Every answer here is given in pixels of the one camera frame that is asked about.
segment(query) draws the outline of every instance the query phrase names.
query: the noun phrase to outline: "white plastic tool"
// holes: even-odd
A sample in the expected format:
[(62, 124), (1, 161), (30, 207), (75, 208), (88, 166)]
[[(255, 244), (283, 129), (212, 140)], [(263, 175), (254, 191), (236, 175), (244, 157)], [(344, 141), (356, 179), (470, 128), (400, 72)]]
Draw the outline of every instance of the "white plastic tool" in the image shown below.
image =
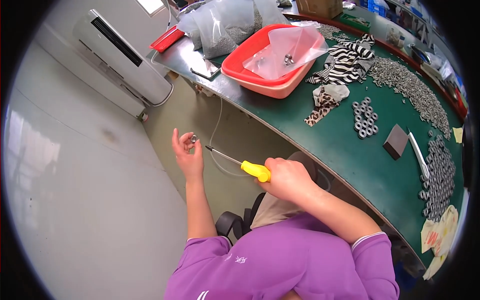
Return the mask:
[(413, 133), (410, 131), (410, 129), (408, 129), (408, 139), (410, 140), (410, 143), (412, 144), (412, 147), (413, 147), (413, 151), (415, 151), (415, 155), (417, 156), (417, 159), (419, 161), (419, 165), (420, 165), (422, 175), (426, 179), (428, 179), (430, 177), (430, 172), (428, 171), (427, 164), (425, 163), (425, 160), (423, 159), (423, 155), (420, 151), (420, 148), (417, 144), (417, 141), (415, 141), (415, 137), (413, 137)]

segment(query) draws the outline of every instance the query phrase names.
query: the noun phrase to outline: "air conditioner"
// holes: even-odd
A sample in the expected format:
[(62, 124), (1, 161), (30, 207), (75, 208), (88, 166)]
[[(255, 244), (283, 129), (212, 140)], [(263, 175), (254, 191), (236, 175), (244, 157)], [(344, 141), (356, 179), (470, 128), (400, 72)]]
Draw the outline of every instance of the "air conditioner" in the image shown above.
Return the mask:
[(73, 46), (82, 59), (129, 96), (148, 106), (160, 106), (170, 97), (173, 85), (96, 10), (90, 10), (75, 24), (73, 37)]

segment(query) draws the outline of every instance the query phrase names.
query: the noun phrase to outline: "zebra print cloth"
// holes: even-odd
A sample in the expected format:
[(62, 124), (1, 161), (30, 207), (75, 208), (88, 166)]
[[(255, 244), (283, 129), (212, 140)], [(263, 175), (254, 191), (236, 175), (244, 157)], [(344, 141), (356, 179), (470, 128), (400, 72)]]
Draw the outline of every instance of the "zebra print cloth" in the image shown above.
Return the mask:
[(368, 34), (355, 42), (347, 39), (336, 39), (338, 44), (329, 48), (324, 63), (324, 69), (313, 73), (305, 81), (311, 84), (349, 84), (355, 80), (362, 83), (365, 75), (373, 65), (374, 53), (371, 51), (375, 43), (373, 36)]

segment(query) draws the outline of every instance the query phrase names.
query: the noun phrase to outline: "hand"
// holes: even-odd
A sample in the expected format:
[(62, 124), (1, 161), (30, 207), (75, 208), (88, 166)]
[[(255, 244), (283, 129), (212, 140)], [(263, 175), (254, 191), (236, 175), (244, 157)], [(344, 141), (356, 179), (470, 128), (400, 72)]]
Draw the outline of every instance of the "hand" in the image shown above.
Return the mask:
[(177, 164), (187, 181), (202, 179), (204, 175), (204, 158), (200, 139), (195, 143), (190, 141), (193, 132), (182, 135), (179, 139), (179, 130), (175, 128), (172, 135), (172, 148), (177, 158)]
[(283, 158), (267, 158), (265, 167), (272, 173), (270, 182), (255, 181), (278, 199), (301, 206), (299, 202), (302, 201), (305, 193), (316, 191), (318, 188), (301, 162)]

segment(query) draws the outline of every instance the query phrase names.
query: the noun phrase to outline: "purple shirt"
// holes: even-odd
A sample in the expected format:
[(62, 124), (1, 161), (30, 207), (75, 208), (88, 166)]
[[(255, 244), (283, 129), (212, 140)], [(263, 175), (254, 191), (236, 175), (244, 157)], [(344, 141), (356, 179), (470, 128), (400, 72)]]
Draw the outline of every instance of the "purple shirt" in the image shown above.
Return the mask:
[(253, 229), (231, 247), (224, 237), (189, 239), (164, 299), (398, 299), (385, 234), (353, 247), (302, 213)]

